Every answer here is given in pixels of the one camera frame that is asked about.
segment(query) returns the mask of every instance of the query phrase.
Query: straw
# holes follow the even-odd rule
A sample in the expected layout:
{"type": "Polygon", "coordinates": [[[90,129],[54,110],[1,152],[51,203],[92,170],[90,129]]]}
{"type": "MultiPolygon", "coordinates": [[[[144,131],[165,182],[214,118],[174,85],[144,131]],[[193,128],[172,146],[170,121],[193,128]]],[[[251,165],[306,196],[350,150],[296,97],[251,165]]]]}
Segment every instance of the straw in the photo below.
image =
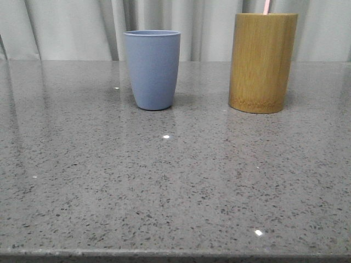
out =
{"type": "Polygon", "coordinates": [[[270,0],[265,0],[263,14],[268,15],[270,0]]]}

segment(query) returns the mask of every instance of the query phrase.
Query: white curtain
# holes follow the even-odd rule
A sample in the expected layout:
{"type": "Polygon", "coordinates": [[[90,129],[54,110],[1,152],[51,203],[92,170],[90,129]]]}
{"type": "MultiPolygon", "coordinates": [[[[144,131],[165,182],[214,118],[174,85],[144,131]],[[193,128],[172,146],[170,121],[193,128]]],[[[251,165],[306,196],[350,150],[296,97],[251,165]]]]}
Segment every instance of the white curtain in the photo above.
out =
{"type": "MultiPolygon", "coordinates": [[[[125,60],[123,32],[182,33],[181,61],[230,61],[236,13],[264,0],[0,0],[0,59],[125,60]]],[[[298,13],[293,60],[351,61],[351,0],[271,0],[298,13]]]]}

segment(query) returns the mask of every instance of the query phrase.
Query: curtain fold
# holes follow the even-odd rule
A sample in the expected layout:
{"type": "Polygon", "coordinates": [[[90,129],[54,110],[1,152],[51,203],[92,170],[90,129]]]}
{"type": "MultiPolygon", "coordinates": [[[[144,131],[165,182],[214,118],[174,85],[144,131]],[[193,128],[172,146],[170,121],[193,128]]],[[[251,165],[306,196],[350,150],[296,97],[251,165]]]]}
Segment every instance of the curtain fold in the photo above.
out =
{"type": "MultiPolygon", "coordinates": [[[[265,0],[0,0],[0,60],[125,60],[123,32],[182,33],[181,61],[230,61],[236,13],[265,0]]],[[[298,13],[292,60],[350,61],[350,0],[271,0],[298,13]]]]}

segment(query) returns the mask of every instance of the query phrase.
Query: wooden cup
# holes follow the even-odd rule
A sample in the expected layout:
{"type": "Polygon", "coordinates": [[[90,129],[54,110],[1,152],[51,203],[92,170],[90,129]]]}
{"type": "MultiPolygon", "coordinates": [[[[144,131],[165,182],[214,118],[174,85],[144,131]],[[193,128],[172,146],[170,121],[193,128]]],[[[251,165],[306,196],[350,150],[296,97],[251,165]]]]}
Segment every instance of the wooden cup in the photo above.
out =
{"type": "Polygon", "coordinates": [[[251,113],[283,109],[297,14],[237,14],[229,105],[251,113]]]}

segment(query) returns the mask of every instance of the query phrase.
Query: countertop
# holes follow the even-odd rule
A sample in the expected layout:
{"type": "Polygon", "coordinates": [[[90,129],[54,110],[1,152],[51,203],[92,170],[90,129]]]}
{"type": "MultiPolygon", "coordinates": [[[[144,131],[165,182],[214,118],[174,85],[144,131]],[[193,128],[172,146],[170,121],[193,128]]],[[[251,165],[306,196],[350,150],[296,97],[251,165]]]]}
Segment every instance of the countertop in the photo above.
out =
{"type": "Polygon", "coordinates": [[[350,262],[351,63],[294,62],[269,115],[229,72],[144,111],[124,62],[0,62],[0,262],[350,262]]]}

